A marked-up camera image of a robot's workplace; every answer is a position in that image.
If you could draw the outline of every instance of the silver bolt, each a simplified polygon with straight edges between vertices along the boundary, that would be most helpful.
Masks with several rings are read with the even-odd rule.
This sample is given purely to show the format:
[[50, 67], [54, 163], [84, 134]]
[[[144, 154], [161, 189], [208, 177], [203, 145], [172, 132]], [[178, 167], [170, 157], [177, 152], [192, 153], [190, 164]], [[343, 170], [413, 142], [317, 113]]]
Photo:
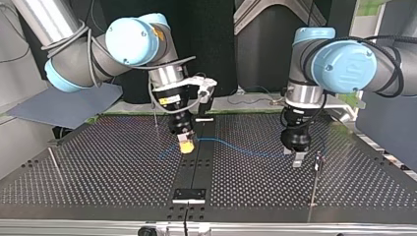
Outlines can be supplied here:
[[327, 71], [332, 71], [333, 70], [333, 66], [332, 65], [326, 65], [325, 69]]

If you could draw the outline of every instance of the gray cloth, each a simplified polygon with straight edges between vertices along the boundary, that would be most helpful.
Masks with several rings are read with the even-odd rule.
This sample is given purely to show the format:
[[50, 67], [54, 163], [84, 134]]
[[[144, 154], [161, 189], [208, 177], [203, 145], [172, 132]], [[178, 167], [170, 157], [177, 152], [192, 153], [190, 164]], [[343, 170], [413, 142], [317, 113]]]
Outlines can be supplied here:
[[118, 86], [103, 84], [101, 88], [66, 93], [49, 88], [15, 106], [10, 116], [44, 124], [76, 129], [90, 117], [105, 111], [120, 96]]

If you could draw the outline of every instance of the black cable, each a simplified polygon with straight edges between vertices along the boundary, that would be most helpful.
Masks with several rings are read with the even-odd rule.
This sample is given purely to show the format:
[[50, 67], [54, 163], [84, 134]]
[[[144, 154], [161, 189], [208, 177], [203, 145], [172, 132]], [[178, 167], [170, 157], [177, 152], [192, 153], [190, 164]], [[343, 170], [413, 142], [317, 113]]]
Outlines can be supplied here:
[[86, 17], [84, 18], [84, 22], [87, 23], [87, 21], [89, 20], [89, 13], [91, 11], [92, 5], [94, 4], [94, 2], [92, 0], [89, 1], [89, 9], [87, 10], [87, 14]]
[[402, 92], [404, 91], [404, 75], [402, 73], [400, 64], [382, 46], [379, 46], [375, 42], [370, 41], [368, 39], [355, 37], [355, 36], [346, 36], [346, 37], [339, 37], [339, 38], [329, 39], [329, 40], [326, 40], [326, 41], [320, 43], [315, 48], [313, 48], [313, 50], [311, 50], [310, 53], [304, 59], [304, 63], [303, 63], [303, 66], [302, 66], [303, 75], [304, 75], [304, 77], [306, 78], [307, 81], [312, 81], [312, 79], [309, 78], [308, 73], [307, 73], [307, 64], [310, 61], [310, 59], [323, 47], [325, 47], [325, 46], [327, 46], [327, 45], [329, 45], [333, 42], [342, 41], [342, 40], [355, 40], [355, 41], [358, 41], [358, 42], [366, 43], [366, 44], [376, 48], [377, 50], [381, 51], [388, 58], [388, 60], [392, 63], [392, 65], [394, 67], [393, 74], [394, 73], [398, 74], [398, 90], [393, 95], [385, 95], [385, 97], [394, 98], [394, 97], [397, 97], [397, 96], [402, 94]]
[[[10, 21], [10, 19], [6, 16], [6, 14], [4, 14], [4, 13], [3, 13], [3, 11], [1, 11], [1, 10], [0, 10], [0, 12], [3, 14], [3, 16], [4, 16], [4, 17], [6, 18], [6, 20], [9, 22], [10, 26], [13, 28], [13, 30], [14, 30], [14, 31], [15, 31], [15, 33], [19, 36], [19, 38], [21, 38], [23, 42], [25, 42], [26, 44], [28, 44], [28, 43], [25, 41], [24, 36], [23, 36], [22, 34], [20, 34], [20, 33], [19, 33], [18, 29], [16, 29], [16, 28], [15, 28], [15, 26], [14, 26], [14, 25], [13, 25], [13, 23]], [[26, 57], [26, 56], [28, 55], [28, 53], [29, 53], [29, 52], [30, 52], [30, 46], [28, 45], [28, 48], [27, 48], [26, 52], [25, 52], [23, 55], [18, 56], [18, 57], [13, 58], [13, 59], [8, 59], [8, 60], [3, 60], [3, 61], [0, 61], [0, 63], [7, 63], [7, 62], [14, 62], [14, 61], [18, 61], [18, 60], [20, 60], [20, 59], [22, 59], [22, 58]]]
[[410, 36], [399, 36], [399, 35], [375, 35], [366, 37], [367, 40], [373, 39], [387, 39], [387, 40], [395, 40], [398, 42], [405, 42], [405, 43], [414, 43], [417, 44], [417, 37], [410, 37]]
[[233, 90], [227, 96], [227, 102], [230, 103], [230, 104], [232, 104], [232, 105], [238, 105], [238, 104], [242, 104], [242, 103], [245, 103], [247, 105], [252, 105], [252, 104], [255, 104], [255, 103], [260, 102], [260, 101], [263, 101], [263, 100], [264, 101], [269, 101], [269, 102], [273, 101], [272, 96], [270, 94], [270, 91], [268, 89], [266, 89], [265, 87], [262, 87], [262, 86], [254, 86], [254, 87], [249, 87], [249, 88], [244, 88], [244, 89], [254, 89], [254, 88], [260, 88], [260, 89], [264, 90], [269, 95], [269, 97], [271, 99], [268, 99], [268, 98], [259, 98], [259, 99], [255, 100], [255, 101], [244, 101], [243, 100], [243, 101], [232, 102], [232, 101], [230, 101], [230, 96], [231, 96], [231, 94], [233, 94], [234, 92], [236, 92], [238, 90], [238, 89], [235, 89], [235, 90]]
[[310, 22], [312, 20], [313, 9], [314, 9], [314, 1], [315, 0], [312, 0], [312, 4], [310, 5], [309, 20], [307, 20], [307, 27], [310, 27]]
[[0, 61], [0, 63], [14, 62], [14, 61], [20, 60], [20, 59], [26, 57], [29, 52], [30, 52], [30, 47], [28, 46], [27, 51], [22, 56], [19, 56], [19, 57], [13, 58], [13, 59], [9, 59], [9, 60]]
[[314, 122], [317, 119], [317, 117], [320, 115], [320, 113], [322, 113], [322, 111], [325, 110], [326, 103], [328, 103], [328, 93], [326, 91], [324, 91], [323, 92], [323, 95], [325, 97], [323, 99], [322, 106], [320, 106], [320, 108], [316, 111], [316, 113], [314, 113], [314, 115], [310, 119], [308, 119], [307, 121], [305, 121], [302, 124], [297, 125], [297, 126], [288, 126], [288, 125], [284, 124], [284, 122], [283, 122], [283, 116], [284, 116], [284, 114], [286, 112], [286, 109], [287, 109], [286, 107], [284, 107], [284, 109], [281, 111], [281, 114], [279, 116], [279, 122], [281, 123], [281, 125], [283, 127], [285, 127], [288, 130], [301, 129], [301, 128], [304, 128], [304, 127], [310, 125], [312, 122]]

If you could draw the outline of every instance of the yellow object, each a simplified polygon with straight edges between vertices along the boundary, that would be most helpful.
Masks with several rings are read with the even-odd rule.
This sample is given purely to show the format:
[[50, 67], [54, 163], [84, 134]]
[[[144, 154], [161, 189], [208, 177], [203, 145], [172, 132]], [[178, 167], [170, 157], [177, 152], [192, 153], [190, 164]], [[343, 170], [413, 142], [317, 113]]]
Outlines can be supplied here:
[[166, 105], [166, 104], [168, 104], [168, 98], [160, 98], [159, 99], [159, 103], [161, 104], [161, 105]]
[[194, 143], [191, 140], [180, 143], [180, 150], [183, 154], [191, 153], [194, 150]]
[[152, 28], [152, 31], [153, 31], [153, 33], [154, 33], [157, 37], [159, 37], [159, 39], [160, 39], [161, 41], [164, 41], [164, 40], [165, 40], [165, 37], [163, 36], [163, 32], [162, 32], [161, 30], [158, 30], [158, 29]]

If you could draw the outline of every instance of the aluminum frame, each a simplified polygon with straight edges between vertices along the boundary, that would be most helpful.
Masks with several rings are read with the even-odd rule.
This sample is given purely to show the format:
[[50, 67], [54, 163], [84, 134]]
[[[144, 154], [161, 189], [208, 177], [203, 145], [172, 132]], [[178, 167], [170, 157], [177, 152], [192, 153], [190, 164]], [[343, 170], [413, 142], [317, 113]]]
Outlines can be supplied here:
[[[313, 0], [246, 0], [237, 9], [233, 16], [235, 35], [239, 34], [239, 32], [264, 9], [273, 5], [282, 5], [289, 8], [295, 15], [307, 24], [312, 1]], [[313, 14], [311, 15], [311, 24], [313, 26], [322, 26], [326, 22], [326, 19], [322, 16], [320, 10], [315, 5]]]

